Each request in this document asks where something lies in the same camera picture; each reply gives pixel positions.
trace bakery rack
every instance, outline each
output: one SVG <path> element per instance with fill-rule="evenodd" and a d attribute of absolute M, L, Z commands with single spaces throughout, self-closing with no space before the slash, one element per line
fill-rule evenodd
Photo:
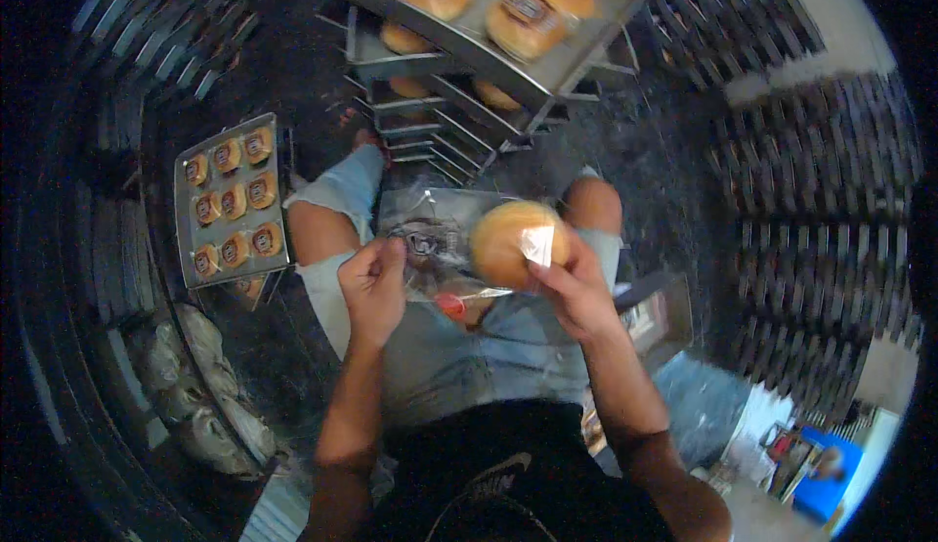
<path fill-rule="evenodd" d="M 400 0 L 327 0 L 319 11 L 319 19 L 341 33 L 347 79 L 395 161 L 426 162 L 460 185 L 499 155 L 530 149 L 532 137 L 565 124 L 571 103 L 598 102 L 603 85 L 626 84 L 638 64 L 625 24 L 647 0 L 597 0 L 597 19 L 580 21 L 572 36 L 527 65 L 479 31 L 491 1 L 474 0 L 449 22 Z M 384 20 L 404 24 L 439 49 L 398 55 L 379 37 Z M 475 94 L 474 75 L 522 109 L 487 107 Z M 387 85 L 393 77 L 415 79 L 428 95 L 398 96 Z"/>

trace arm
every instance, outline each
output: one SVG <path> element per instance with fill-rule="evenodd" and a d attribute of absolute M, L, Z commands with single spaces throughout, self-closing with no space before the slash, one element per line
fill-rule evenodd
<path fill-rule="evenodd" d="M 602 426 L 627 477 L 651 496 L 678 540 L 728 540 L 720 495 L 691 477 L 668 433 L 668 410 L 641 366 L 602 280 L 596 255 L 570 231 L 566 267 L 530 264 L 557 319 L 580 341 Z"/>
<path fill-rule="evenodd" d="M 381 434 L 384 343 L 405 309 L 404 247 L 373 241 L 339 268 L 352 336 L 316 446 L 305 540 L 350 539 L 368 518 Z"/>

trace floor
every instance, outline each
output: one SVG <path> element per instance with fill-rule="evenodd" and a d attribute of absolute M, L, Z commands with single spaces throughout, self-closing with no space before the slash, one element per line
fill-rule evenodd
<path fill-rule="evenodd" d="M 225 126 L 270 110 L 295 127 L 298 170 L 307 179 L 342 157 L 347 147 L 339 114 L 353 92 L 341 77 L 341 41 L 312 17 L 315 4 L 258 2 L 264 25 L 246 47 L 241 67 L 210 95 L 209 104 L 164 117 L 167 161 Z M 682 454 L 694 460 L 725 444 L 741 411 L 741 404 L 728 405 L 718 395 L 732 394 L 735 401 L 744 390 L 732 376 L 697 362 L 715 358 L 722 331 L 732 324 L 722 318 L 733 316 L 713 307 L 728 286 L 721 271 L 731 256 L 733 225 L 723 216 L 719 184 L 703 156 L 709 118 L 725 103 L 718 93 L 690 91 L 686 81 L 643 59 L 641 53 L 650 50 L 642 47 L 648 40 L 643 28 L 632 37 L 642 65 L 633 87 L 575 106 L 569 125 L 538 139 L 532 152 L 500 160 L 476 186 L 559 196 L 580 166 L 594 166 L 625 206 L 619 280 L 658 269 L 687 272 L 695 339 L 686 345 L 686 362 L 662 369 L 659 380 L 672 406 L 675 438 Z M 178 283 L 175 288 L 182 297 Z M 199 299 L 222 333 L 235 337 L 226 340 L 225 351 L 258 410 L 301 458 L 308 456 L 338 360 L 298 277 L 287 273 L 272 302 L 252 316 L 223 290 L 203 290 Z"/>

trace light blue jeans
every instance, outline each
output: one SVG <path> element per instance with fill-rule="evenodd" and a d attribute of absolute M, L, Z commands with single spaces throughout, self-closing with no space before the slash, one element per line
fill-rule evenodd
<path fill-rule="evenodd" d="M 371 206 L 383 169 L 378 148 L 364 145 L 301 187 L 284 207 L 306 201 L 345 214 L 361 243 L 368 243 L 373 238 Z M 596 252 L 606 285 L 612 288 L 621 240 L 604 231 L 578 232 Z M 353 254 L 297 267 L 339 359 L 345 357 L 350 327 L 337 272 Z M 384 423 L 389 428 L 416 426 L 507 399 L 580 403 L 588 382 L 580 345 L 567 335 L 551 305 L 540 296 L 497 298 L 481 331 L 472 334 L 454 324 L 436 304 L 408 302 L 404 319 L 384 347 Z"/>

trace black shirt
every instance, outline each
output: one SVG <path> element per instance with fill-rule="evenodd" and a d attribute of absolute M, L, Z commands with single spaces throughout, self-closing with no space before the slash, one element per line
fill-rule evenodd
<path fill-rule="evenodd" d="M 396 484 L 363 539 L 673 540 L 647 492 L 593 461 L 581 413 L 519 400 L 389 433 Z"/>

